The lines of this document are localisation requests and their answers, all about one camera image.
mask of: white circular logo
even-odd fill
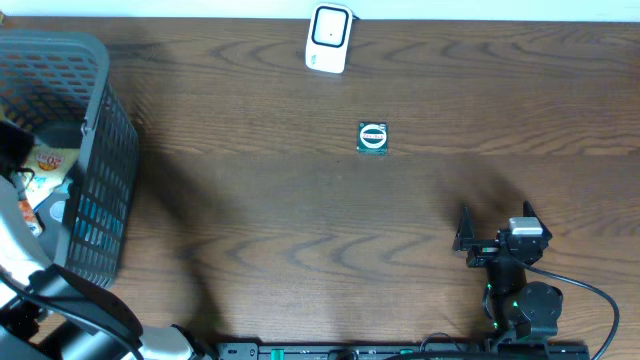
[[[387,142],[386,126],[369,124],[360,129],[360,141],[369,149],[378,149]]]

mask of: yellow package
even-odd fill
[[[23,173],[27,200],[36,208],[56,187],[60,186],[71,167],[78,159],[80,149],[50,148],[36,145],[31,150],[24,167],[34,174]]]

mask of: black square outline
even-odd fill
[[[344,29],[342,30],[342,41],[340,41],[340,44],[338,44],[338,45],[330,45],[330,44],[321,43],[321,42],[317,42],[316,41],[316,26],[318,25],[318,14],[320,13],[320,10],[322,10],[322,9],[341,11],[346,15],[345,22],[344,22]],[[348,24],[349,24],[349,13],[346,10],[338,9],[338,8],[332,8],[330,6],[320,6],[316,10],[316,15],[313,18],[313,30],[311,30],[311,41],[313,41],[314,44],[320,45],[320,46],[328,46],[328,47],[334,47],[334,48],[342,47],[342,45],[344,45],[344,39],[347,36],[347,25]]]

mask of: perforated basket wall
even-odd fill
[[[81,136],[53,260],[103,287],[115,279],[139,156],[108,70],[108,53],[92,36],[0,31],[6,116],[36,135],[64,122]]]

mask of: small green box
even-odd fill
[[[387,155],[388,143],[389,125],[387,123],[360,123],[357,147],[360,154]]]

